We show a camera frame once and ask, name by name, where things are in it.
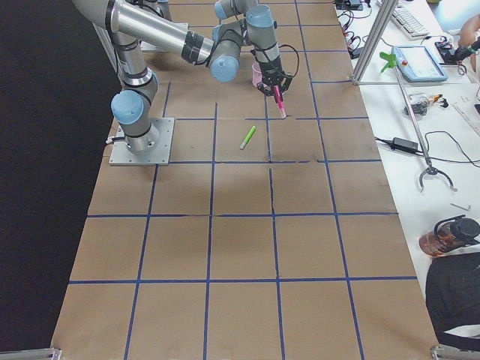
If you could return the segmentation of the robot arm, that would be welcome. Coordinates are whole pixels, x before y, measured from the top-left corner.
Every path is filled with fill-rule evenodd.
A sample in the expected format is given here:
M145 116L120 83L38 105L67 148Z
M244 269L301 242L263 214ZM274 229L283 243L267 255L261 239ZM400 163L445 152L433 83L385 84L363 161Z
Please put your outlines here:
M150 163L156 150L168 149L160 126L167 119L149 117L158 90L158 78L143 56L149 51L172 53L192 65L209 68L214 79L235 79L242 47L251 46L261 72L256 88L274 97L283 109L283 93L293 74L284 71L276 22L269 6L258 1L216 1L214 12L223 23L212 38L187 25L174 23L167 1L75 1L76 9L95 27L106 32L114 62L121 67L122 91L111 101L111 110L123 132L121 149L136 163Z

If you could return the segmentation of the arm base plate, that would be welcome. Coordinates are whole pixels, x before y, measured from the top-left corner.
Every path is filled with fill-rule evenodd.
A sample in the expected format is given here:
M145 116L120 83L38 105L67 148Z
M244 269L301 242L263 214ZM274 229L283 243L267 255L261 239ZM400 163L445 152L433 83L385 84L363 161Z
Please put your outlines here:
M141 137L125 135L118 126L115 137L120 140L112 143L109 164L112 166L166 166L170 162L173 142L174 118L150 118L151 128Z

